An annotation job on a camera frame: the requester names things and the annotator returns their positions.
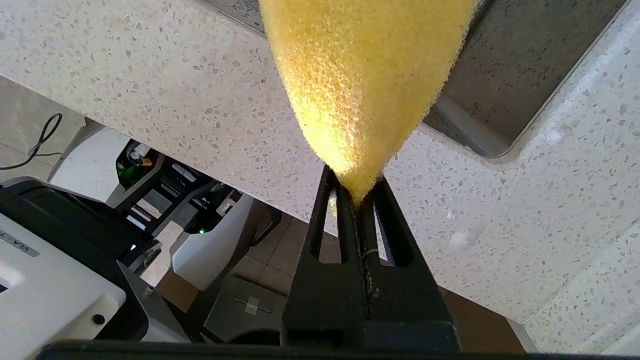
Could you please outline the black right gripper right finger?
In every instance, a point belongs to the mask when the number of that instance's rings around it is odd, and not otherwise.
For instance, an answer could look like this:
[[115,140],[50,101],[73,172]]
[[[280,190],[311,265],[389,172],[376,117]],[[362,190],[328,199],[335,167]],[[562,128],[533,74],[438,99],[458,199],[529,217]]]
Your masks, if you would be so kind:
[[356,216],[368,349],[458,352],[457,326],[390,184],[380,178]]

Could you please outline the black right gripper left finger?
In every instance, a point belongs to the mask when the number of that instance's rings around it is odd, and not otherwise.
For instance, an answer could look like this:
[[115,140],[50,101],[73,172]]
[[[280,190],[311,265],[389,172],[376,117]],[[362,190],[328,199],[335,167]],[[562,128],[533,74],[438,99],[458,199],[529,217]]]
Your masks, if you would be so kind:
[[[331,194],[337,196],[339,263],[320,260]],[[282,346],[355,346],[368,316],[360,252],[350,194],[325,166],[282,316]]]

